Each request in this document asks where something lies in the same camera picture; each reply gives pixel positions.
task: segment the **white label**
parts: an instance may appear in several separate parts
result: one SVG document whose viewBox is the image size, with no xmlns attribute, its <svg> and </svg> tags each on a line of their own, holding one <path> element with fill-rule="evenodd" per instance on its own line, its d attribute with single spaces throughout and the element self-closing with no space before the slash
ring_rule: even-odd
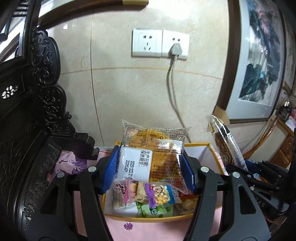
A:
<svg viewBox="0 0 296 241">
<path fill-rule="evenodd" d="M 126 179 L 148 183 L 152 151 L 132 147 L 121 147 L 118 172 L 115 182 Z"/>
</svg>

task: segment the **power cord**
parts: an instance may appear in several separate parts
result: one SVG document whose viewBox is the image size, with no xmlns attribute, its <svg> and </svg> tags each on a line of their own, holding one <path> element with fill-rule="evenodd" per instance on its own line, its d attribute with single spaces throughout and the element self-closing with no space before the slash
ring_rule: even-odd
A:
<svg viewBox="0 0 296 241">
<path fill-rule="evenodd" d="M 177 101 L 176 101 L 176 93 L 175 93 L 175 88 L 174 88 L 174 81 L 173 81 L 173 76 L 174 76 L 174 69 L 175 69 L 175 65 L 176 65 L 176 62 L 178 60 L 178 57 L 179 55 L 182 54 L 182 48 L 181 48 L 181 45 L 179 43 L 175 43 L 171 49 L 170 49 L 170 54 L 173 56 L 171 62 L 170 62 L 170 67 L 168 69 L 168 73 L 167 73 L 167 89 L 168 89 L 168 97 L 169 97 L 169 100 L 170 100 L 170 104 L 172 106 L 172 108 L 174 109 L 181 125 L 183 128 L 186 128 L 185 127 L 185 124 L 182 120 L 182 117 L 181 117 L 181 114 L 180 114 L 180 111 L 179 111 L 179 108 L 177 106 Z M 189 137 L 189 135 L 187 134 L 187 139 L 189 141 L 189 143 L 191 143 L 191 139 Z"/>
</svg>

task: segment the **electrical outlet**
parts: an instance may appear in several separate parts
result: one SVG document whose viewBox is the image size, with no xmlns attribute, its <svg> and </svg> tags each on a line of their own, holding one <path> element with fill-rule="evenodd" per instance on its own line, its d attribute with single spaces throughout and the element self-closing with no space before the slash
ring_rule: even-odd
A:
<svg viewBox="0 0 296 241">
<path fill-rule="evenodd" d="M 162 30 L 136 28 L 133 30 L 133 56 L 161 56 Z"/>
<path fill-rule="evenodd" d="M 189 51 L 189 35 L 168 30 L 163 30 L 161 57 L 169 57 L 170 49 L 175 43 L 180 43 L 182 47 L 182 55 L 178 59 L 186 60 Z"/>
</svg>

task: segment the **framed painting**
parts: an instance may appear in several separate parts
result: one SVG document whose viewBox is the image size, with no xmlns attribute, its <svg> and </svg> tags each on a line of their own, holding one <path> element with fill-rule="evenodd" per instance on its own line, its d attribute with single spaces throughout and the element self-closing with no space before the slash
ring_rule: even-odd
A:
<svg viewBox="0 0 296 241">
<path fill-rule="evenodd" d="M 274 111 L 283 82 L 282 15 L 271 0 L 229 0 L 229 22 L 232 48 L 217 105 L 230 123 L 265 121 Z"/>
<path fill-rule="evenodd" d="M 284 72 L 284 83 L 283 88 L 289 95 L 292 94 L 292 89 L 295 80 L 296 70 L 296 43 L 295 33 L 291 25 L 287 22 L 284 17 L 284 26 L 286 33 L 286 63 Z"/>
</svg>

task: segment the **dark carved wooden furniture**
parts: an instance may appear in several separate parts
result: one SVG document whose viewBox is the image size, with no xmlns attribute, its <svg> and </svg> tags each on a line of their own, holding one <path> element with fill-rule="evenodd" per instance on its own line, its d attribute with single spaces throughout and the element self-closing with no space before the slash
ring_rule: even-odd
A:
<svg viewBox="0 0 296 241">
<path fill-rule="evenodd" d="M 96 160 L 99 149 L 88 134 L 75 131 L 66 112 L 58 46 L 35 28 L 41 0 L 6 7 L 13 14 L 19 6 L 26 8 L 22 39 L 15 58 L 0 65 L 0 209 L 25 232 L 61 151 Z"/>
</svg>

